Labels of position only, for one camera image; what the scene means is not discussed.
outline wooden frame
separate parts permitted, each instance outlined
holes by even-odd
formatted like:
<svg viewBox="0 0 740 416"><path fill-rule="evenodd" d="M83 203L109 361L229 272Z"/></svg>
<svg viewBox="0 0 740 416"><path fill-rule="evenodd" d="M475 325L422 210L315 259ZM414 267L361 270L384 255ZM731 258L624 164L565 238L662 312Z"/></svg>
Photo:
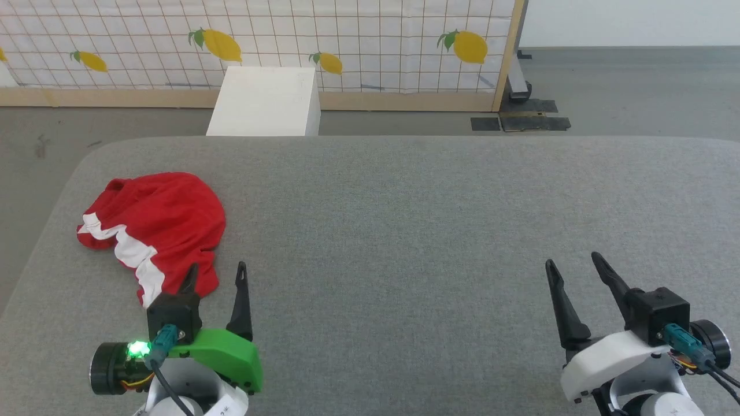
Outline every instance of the wooden frame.
<svg viewBox="0 0 740 416"><path fill-rule="evenodd" d="M319 93L322 110L480 111L501 107L514 56L524 0L511 15L496 92L490 93ZM213 108L218 90L52 90L0 88L0 107L168 107Z"/></svg>

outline gray table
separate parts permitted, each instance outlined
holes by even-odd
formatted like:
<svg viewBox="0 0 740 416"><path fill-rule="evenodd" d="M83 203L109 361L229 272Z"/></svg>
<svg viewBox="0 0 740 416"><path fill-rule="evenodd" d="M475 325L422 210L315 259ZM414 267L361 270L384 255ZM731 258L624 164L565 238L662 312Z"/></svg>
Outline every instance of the gray table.
<svg viewBox="0 0 740 416"><path fill-rule="evenodd" d="M132 272L75 239L114 177L199 175L227 226L204 326L250 271L254 415L596 415L566 403L544 263L593 332L620 329L591 265L669 286L740 340L740 147L688 138L147 138L75 171L0 320L0 414L130 415L96 397L99 343L145 336ZM708 415L738 409L687 378Z"/></svg>

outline yellow lemon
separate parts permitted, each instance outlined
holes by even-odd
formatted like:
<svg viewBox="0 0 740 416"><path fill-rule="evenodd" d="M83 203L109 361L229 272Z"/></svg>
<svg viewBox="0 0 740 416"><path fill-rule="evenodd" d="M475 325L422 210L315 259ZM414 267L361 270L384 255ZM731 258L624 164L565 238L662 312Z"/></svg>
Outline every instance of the yellow lemon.
<svg viewBox="0 0 740 416"><path fill-rule="evenodd" d="M239 44L229 35L213 29L193 30L188 33L187 42L195 41L195 44L203 49L206 44L208 51L224 61L241 62L241 48Z"/></svg>
<svg viewBox="0 0 740 416"><path fill-rule="evenodd" d="M476 33L466 30L443 33L437 40L438 47L442 40L445 41L444 45L447 50L450 50L450 47L454 45L455 55L460 58L460 61L469 64L482 64L488 54L488 45L485 43L485 39Z"/></svg>
<svg viewBox="0 0 740 416"><path fill-rule="evenodd" d="M76 50L75 52L70 53L70 58L73 58L77 62L82 62L86 67L93 71L98 71L100 73L108 72L108 66L105 64L105 61L95 54Z"/></svg>
<svg viewBox="0 0 740 416"><path fill-rule="evenodd" d="M328 73L342 75L342 61L331 53L312 53L309 55L309 60L313 60L315 64L321 64L323 70Z"/></svg>

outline red cloth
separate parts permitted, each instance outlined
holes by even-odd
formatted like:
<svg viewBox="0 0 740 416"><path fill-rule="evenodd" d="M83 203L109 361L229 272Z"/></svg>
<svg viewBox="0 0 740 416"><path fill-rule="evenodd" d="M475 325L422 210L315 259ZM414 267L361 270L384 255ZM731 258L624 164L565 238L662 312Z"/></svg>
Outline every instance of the red cloth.
<svg viewBox="0 0 740 416"><path fill-rule="evenodd" d="M137 296L144 307L160 292L177 293L193 263L198 263L195 291L201 297L218 286L213 249L226 218L216 194L195 175L113 179L85 211L83 222L77 234L83 245L116 246L116 258L136 269Z"/></svg>

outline gray floor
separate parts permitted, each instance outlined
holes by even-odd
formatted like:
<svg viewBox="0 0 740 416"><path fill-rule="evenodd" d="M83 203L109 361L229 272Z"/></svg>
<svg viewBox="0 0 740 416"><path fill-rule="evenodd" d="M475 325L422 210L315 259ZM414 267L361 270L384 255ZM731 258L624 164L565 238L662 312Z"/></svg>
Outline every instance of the gray floor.
<svg viewBox="0 0 740 416"><path fill-rule="evenodd" d="M522 63L568 135L740 141L738 50L546 50ZM324 112L323 135L472 135L479 113ZM0 310L79 161L106 143L203 135L208 110L0 109ZM484 133L505 135L505 133ZM510 134L515 139L516 133ZM77 224L70 224L74 232Z"/></svg>

